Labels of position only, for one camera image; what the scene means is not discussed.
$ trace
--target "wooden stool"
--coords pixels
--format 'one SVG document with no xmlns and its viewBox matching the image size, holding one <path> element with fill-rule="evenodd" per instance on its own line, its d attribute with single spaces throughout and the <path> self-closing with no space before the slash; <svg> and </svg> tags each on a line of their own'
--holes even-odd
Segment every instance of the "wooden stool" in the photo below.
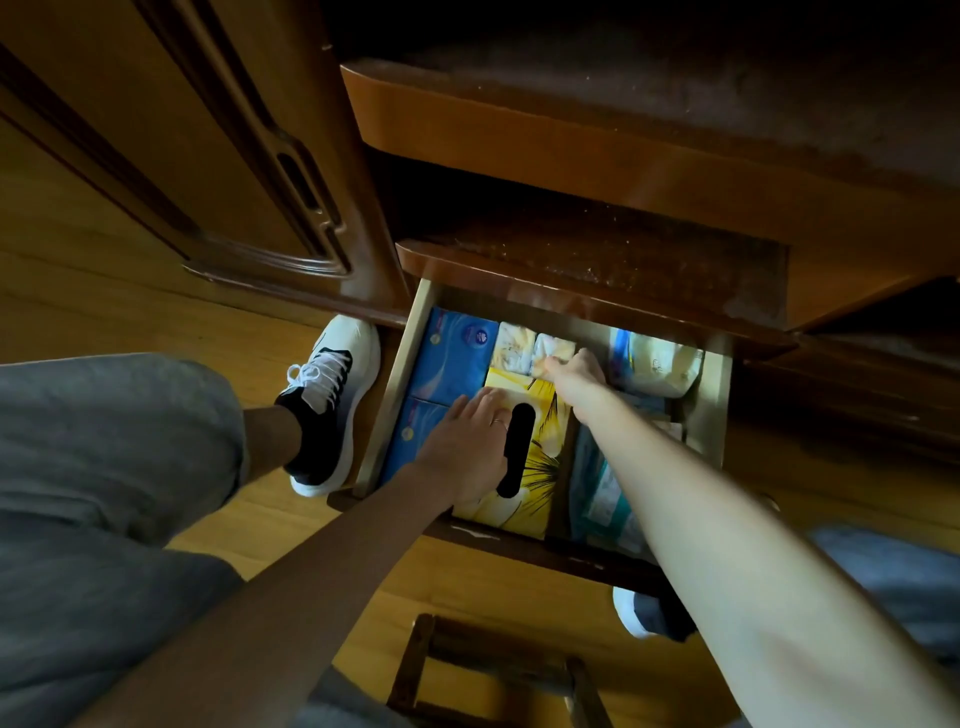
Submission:
<svg viewBox="0 0 960 728">
<path fill-rule="evenodd" d="M 483 672 L 505 683 L 560 695 L 574 728 L 612 728 L 607 710 L 578 657 L 544 656 L 542 651 L 452 619 L 420 615 L 403 652 L 387 705 L 423 728 L 503 728 L 509 721 L 489 720 L 417 700 L 428 657 Z"/>
</svg>

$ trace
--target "yellow tissue box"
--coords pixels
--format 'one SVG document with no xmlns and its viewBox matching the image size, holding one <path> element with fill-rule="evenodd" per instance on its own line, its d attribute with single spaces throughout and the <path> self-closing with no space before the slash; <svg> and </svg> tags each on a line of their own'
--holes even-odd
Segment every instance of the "yellow tissue box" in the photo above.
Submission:
<svg viewBox="0 0 960 728">
<path fill-rule="evenodd" d="M 533 407 L 535 420 L 530 448 L 515 496 L 506 498 L 494 491 L 472 503 L 455 506 L 453 515 L 542 539 L 560 474 L 560 453 L 570 420 L 570 406 L 557 396 L 553 383 L 544 379 L 490 369 L 484 384 L 506 390 L 504 405 L 508 409 L 522 403 Z"/>
</svg>

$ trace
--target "hand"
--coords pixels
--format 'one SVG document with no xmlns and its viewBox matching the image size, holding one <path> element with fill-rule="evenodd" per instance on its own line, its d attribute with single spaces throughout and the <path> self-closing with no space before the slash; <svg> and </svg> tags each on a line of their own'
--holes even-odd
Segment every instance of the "hand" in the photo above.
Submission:
<svg viewBox="0 0 960 728">
<path fill-rule="evenodd" d="M 589 349 L 580 349 L 564 364 L 556 356 L 548 356 L 544 362 L 546 372 L 557 388 L 557 394 L 573 406 L 577 419 L 588 423 L 588 404 L 593 395 L 607 383 L 600 362 Z"/>
<path fill-rule="evenodd" d="M 470 401 L 461 395 L 420 448 L 413 464 L 445 491 L 446 507 L 485 496 L 507 474 L 503 447 L 513 413 L 502 402 L 503 390 L 491 387 Z"/>
</svg>

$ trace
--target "white shoelace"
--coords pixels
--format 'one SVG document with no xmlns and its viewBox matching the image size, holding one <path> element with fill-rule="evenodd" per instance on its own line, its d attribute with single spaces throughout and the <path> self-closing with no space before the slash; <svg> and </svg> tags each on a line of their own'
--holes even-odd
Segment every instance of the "white shoelace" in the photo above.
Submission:
<svg viewBox="0 0 960 728">
<path fill-rule="evenodd" d="M 291 364 L 287 369 L 287 381 L 290 387 L 306 387 L 309 382 L 317 382 L 315 386 L 326 396 L 327 403 L 332 407 L 336 406 L 340 377 L 346 368 L 345 354 L 324 352 L 311 356 L 306 364 Z"/>
</svg>

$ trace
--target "blue tissue pack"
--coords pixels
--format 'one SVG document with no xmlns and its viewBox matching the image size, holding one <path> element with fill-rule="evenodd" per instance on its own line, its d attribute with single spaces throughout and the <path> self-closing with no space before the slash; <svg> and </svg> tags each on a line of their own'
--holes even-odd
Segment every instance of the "blue tissue pack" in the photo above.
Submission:
<svg viewBox="0 0 960 728">
<path fill-rule="evenodd" d="M 430 312 L 407 396 L 450 406 L 483 386 L 499 324 L 442 308 Z"/>
<path fill-rule="evenodd" d="M 387 459 L 380 474 L 380 483 L 386 483 L 396 475 L 396 472 L 409 462 L 412 462 L 426 436 L 433 431 L 440 420 L 444 418 L 447 407 L 433 402 L 415 400 L 408 397 L 403 402 L 403 409 L 396 419 L 394 437 L 387 450 Z"/>
</svg>

